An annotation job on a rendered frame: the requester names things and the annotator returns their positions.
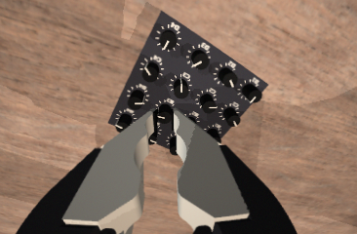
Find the black knob box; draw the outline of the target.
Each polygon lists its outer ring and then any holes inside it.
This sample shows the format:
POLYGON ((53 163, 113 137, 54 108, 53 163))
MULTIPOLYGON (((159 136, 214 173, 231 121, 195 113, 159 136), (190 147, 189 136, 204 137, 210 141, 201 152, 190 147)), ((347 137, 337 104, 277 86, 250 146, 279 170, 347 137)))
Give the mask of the black knob box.
POLYGON ((177 108, 221 143, 229 129, 239 125, 245 111, 261 100, 267 86, 249 69, 161 11, 108 124, 121 133, 152 108, 158 109, 157 130, 148 143, 178 155, 171 109, 177 108))

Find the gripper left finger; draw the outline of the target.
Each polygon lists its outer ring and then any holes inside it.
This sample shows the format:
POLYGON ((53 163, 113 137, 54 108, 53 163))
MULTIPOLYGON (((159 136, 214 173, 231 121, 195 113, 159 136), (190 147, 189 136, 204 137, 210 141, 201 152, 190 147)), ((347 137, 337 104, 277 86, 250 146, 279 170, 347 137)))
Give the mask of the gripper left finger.
POLYGON ((132 234, 143 211, 143 160, 157 122, 158 109, 152 108, 91 151, 39 201, 16 234, 99 234, 104 228, 132 234))

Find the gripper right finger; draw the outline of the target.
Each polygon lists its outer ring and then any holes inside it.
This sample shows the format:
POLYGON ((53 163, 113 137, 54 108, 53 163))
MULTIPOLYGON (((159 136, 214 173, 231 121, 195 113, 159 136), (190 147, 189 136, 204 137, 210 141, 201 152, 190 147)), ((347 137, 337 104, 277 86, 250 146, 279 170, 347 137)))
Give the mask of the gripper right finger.
POLYGON ((177 108, 178 214, 192 228, 213 234, 297 234, 270 189, 227 146, 220 144, 177 108))

